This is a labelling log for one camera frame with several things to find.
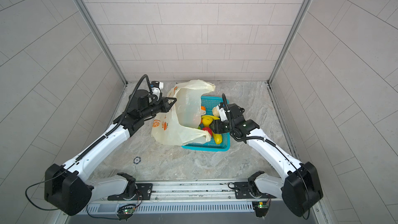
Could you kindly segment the beige bread roll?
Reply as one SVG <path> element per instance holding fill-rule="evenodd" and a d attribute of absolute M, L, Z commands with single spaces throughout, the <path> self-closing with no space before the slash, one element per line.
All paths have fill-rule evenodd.
<path fill-rule="evenodd" d="M 212 114 L 216 117 L 220 117 L 220 113 L 219 113 L 219 106 L 216 106 L 212 109 Z"/>

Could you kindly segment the yellow banana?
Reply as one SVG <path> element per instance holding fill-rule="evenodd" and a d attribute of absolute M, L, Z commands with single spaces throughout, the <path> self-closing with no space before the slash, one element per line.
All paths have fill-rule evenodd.
<path fill-rule="evenodd" d="M 204 115 L 201 118 L 202 118 L 201 123 L 204 127 L 209 127 L 215 120 L 220 120 L 219 117 L 212 115 Z"/>

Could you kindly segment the cream printed plastic bag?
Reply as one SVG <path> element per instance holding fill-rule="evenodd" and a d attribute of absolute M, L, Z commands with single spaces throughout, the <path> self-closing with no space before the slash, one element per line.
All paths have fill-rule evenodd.
<path fill-rule="evenodd" d="M 167 94 L 176 98 L 176 103 L 169 112 L 157 114 L 153 121 L 151 136 L 155 141 L 172 146 L 209 142 L 209 132 L 198 129 L 202 120 L 201 96 L 215 88 L 214 84 L 199 79 L 176 84 Z"/>

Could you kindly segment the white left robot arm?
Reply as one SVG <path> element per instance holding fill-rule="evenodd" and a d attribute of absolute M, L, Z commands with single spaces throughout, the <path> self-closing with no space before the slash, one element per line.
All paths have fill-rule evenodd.
<path fill-rule="evenodd" d="M 63 165 L 51 165 L 45 172 L 44 199 L 65 214 L 73 216 L 101 198 L 130 200 L 138 197 L 135 178 L 118 173 L 109 178 L 90 181 L 97 166 L 120 144 L 132 137 L 145 123 L 159 113 L 167 113 L 176 98 L 165 97 L 161 90 L 154 94 L 136 90 L 129 97 L 124 112 L 108 130 L 90 146 Z"/>

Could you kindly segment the yellow lemon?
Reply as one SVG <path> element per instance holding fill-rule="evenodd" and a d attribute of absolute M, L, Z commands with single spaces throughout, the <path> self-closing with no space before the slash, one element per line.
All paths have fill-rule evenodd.
<path fill-rule="evenodd" d="M 213 139 L 217 145 L 223 142 L 223 138 L 221 134 L 213 134 Z"/>

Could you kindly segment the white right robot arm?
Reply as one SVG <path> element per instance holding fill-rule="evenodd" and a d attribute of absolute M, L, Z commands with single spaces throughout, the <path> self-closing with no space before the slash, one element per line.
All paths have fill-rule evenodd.
<path fill-rule="evenodd" d="M 276 170 L 278 177 L 258 171 L 248 178 L 248 191 L 254 198 L 267 195 L 282 199 L 296 216 L 309 218 L 310 209 L 323 198 L 315 166 L 295 159 L 269 138 L 260 126 L 244 118 L 244 109 L 221 102 L 213 108 L 216 119 L 209 125 L 212 133 L 228 133 L 237 142 L 255 149 Z"/>

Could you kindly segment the red apple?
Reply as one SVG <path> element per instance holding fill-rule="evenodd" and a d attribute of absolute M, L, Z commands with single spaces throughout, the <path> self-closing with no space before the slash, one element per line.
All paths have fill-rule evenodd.
<path fill-rule="evenodd" d="M 212 130 L 209 127 L 204 127 L 202 130 L 208 132 L 210 136 L 213 136 Z"/>

